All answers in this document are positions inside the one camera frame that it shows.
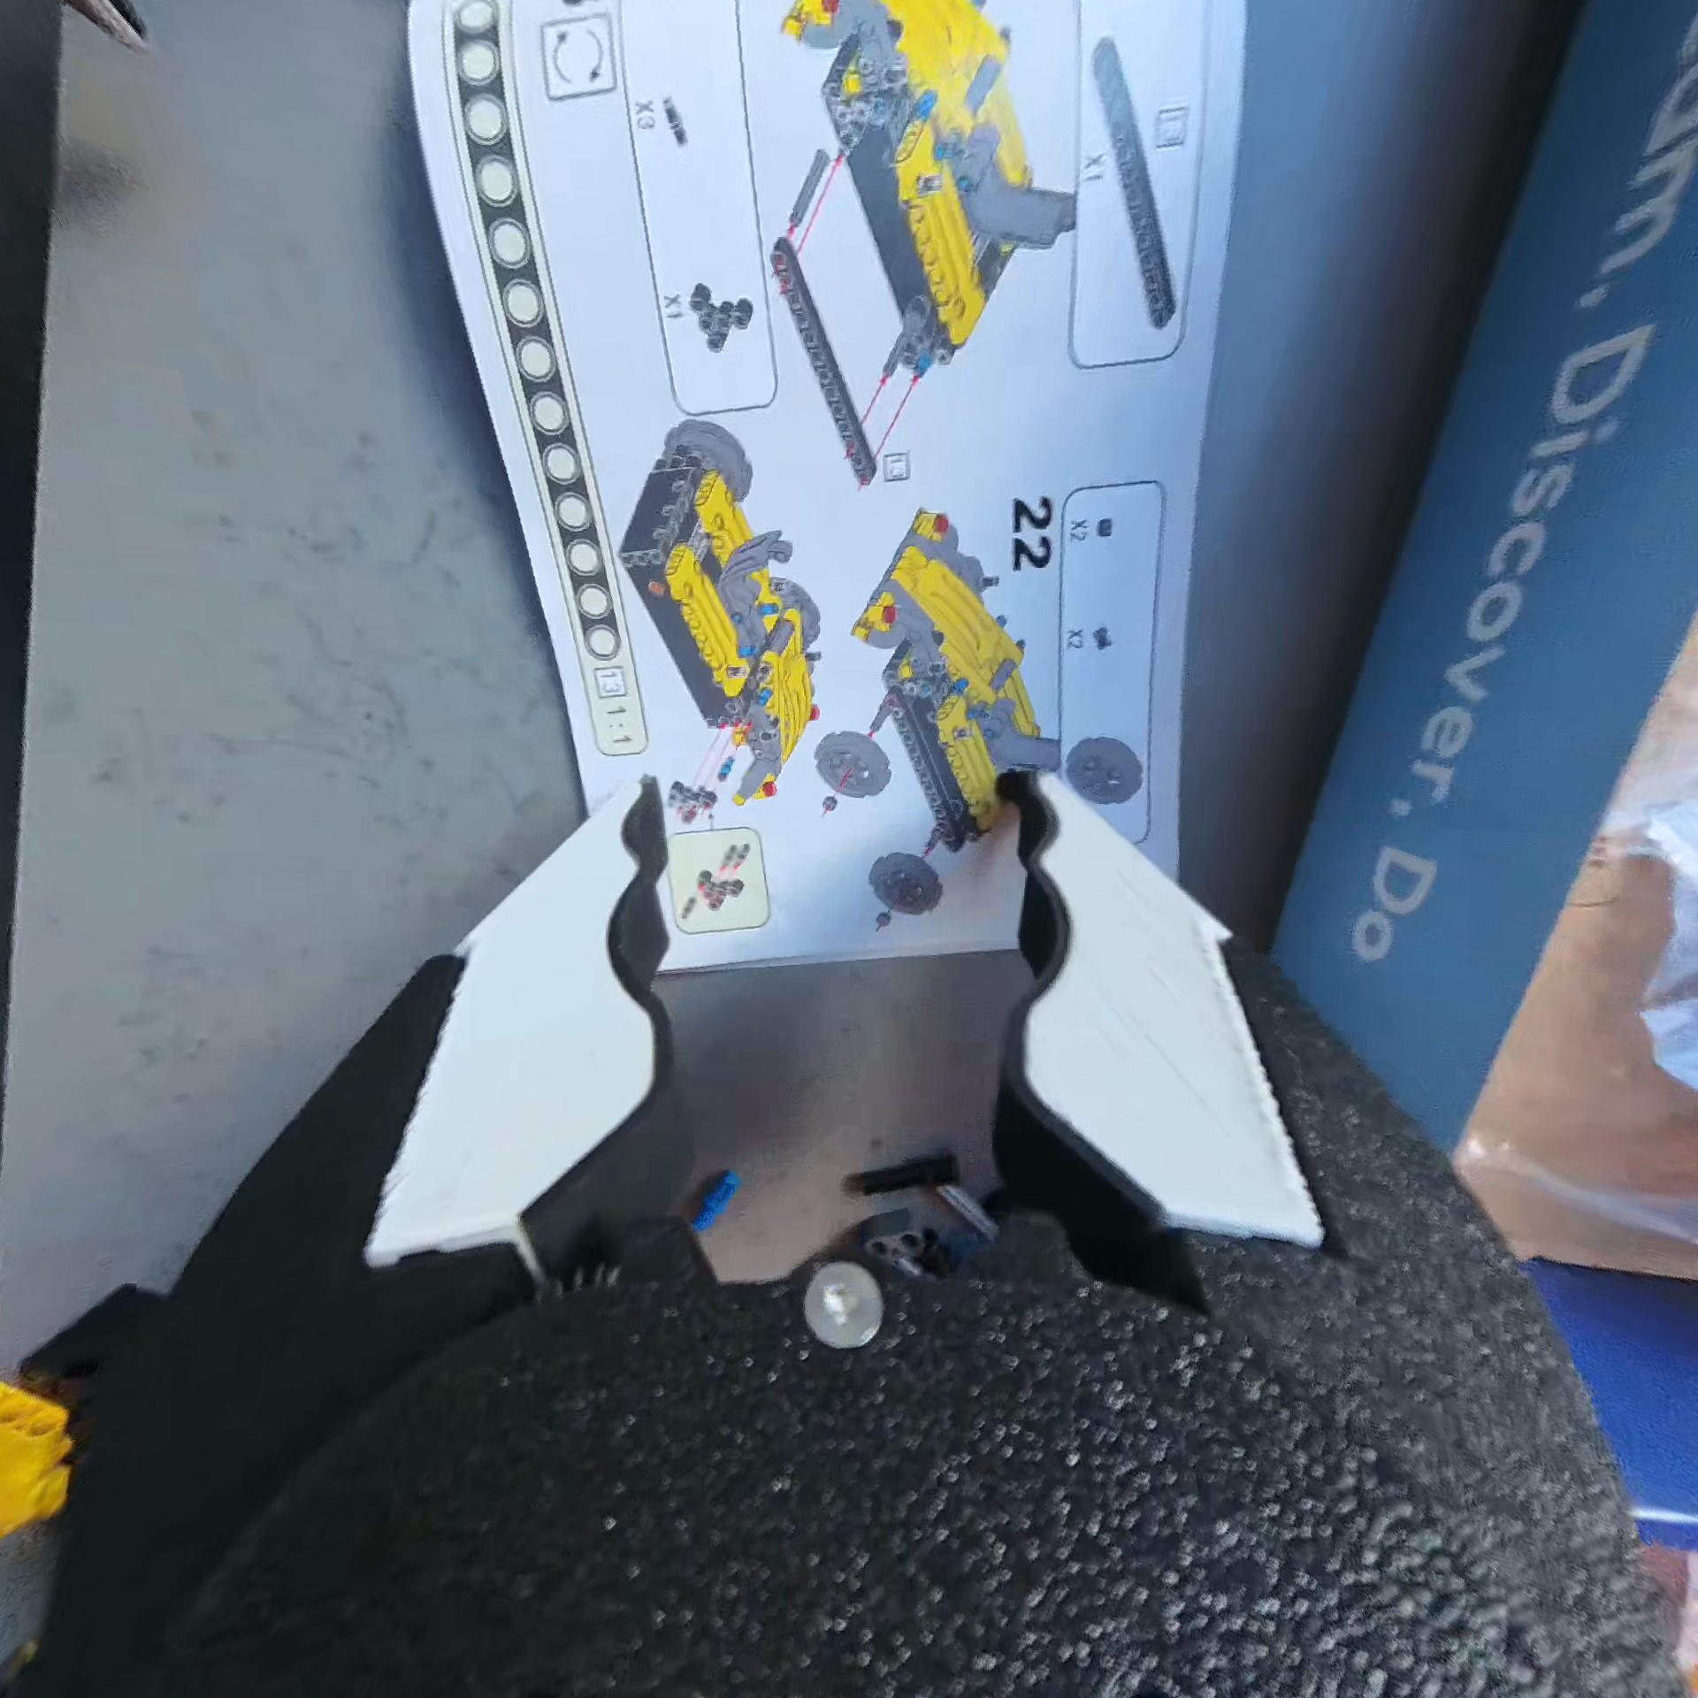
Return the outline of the grey desk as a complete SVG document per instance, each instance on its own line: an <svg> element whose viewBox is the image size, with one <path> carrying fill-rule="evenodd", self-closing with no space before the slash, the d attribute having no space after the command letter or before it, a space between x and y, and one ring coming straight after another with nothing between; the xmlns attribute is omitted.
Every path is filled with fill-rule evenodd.
<svg viewBox="0 0 1698 1698"><path fill-rule="evenodd" d="M1580 5L1250 5L1184 884L1274 945ZM575 819L405 5L3 5L46 352L3 1364L233 1180Z"/></svg>

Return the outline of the blue cardboard box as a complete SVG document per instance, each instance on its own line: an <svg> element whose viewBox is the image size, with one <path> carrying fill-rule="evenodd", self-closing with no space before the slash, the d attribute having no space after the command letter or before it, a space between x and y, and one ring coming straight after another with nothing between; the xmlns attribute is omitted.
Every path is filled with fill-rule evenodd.
<svg viewBox="0 0 1698 1698"><path fill-rule="evenodd" d="M1292 884L1275 961L1552 1303L1694 1552L1694 1093L1641 989L1694 792L1694 0L1583 5Z"/></svg>

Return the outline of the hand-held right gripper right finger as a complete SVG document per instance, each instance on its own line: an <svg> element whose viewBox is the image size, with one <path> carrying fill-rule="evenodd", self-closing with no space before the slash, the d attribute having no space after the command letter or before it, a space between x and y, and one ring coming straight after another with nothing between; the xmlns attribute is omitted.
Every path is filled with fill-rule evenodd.
<svg viewBox="0 0 1698 1698"><path fill-rule="evenodd" d="M1061 776L1014 772L1027 994L1012 1013L994 1159L1021 1208L1107 1251L1137 1232L1326 1241L1227 972L1232 932Z"/></svg>

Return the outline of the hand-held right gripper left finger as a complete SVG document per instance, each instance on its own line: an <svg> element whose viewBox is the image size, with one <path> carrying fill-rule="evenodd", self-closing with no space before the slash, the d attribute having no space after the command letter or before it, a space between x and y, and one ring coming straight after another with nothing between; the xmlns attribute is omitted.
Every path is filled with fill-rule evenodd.
<svg viewBox="0 0 1698 1698"><path fill-rule="evenodd" d="M550 1261L529 1209L662 1076L647 945L670 945L664 858L656 779L625 779L455 945L460 977L378 1191L366 1263L484 1247Z"/></svg>

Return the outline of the clear plastic bags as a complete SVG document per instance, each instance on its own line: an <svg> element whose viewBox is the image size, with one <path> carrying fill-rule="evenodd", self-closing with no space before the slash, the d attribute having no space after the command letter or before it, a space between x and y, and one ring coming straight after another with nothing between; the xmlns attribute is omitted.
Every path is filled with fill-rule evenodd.
<svg viewBox="0 0 1698 1698"><path fill-rule="evenodd" d="M1698 1085L1698 805L1694 792L1608 809L1600 843L1666 872L1666 939L1641 989L1652 1065Z"/></svg>

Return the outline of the yellow black brick vehicle model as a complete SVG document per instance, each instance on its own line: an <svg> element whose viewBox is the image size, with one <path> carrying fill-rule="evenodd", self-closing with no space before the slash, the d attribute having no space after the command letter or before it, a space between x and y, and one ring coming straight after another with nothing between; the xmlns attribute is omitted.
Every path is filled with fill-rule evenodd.
<svg viewBox="0 0 1698 1698"><path fill-rule="evenodd" d="M163 1303L159 1291L116 1284L0 1380L0 1535L14 1541L64 1511L88 1430L94 1380Z"/></svg>

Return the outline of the instruction booklet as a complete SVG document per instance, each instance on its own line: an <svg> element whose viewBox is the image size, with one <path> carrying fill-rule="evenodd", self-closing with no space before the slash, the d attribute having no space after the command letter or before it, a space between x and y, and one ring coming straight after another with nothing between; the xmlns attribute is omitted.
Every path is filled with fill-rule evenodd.
<svg viewBox="0 0 1698 1698"><path fill-rule="evenodd" d="M664 972L1012 949L1012 772L1173 872L1247 5L422 0L408 70Z"/></svg>

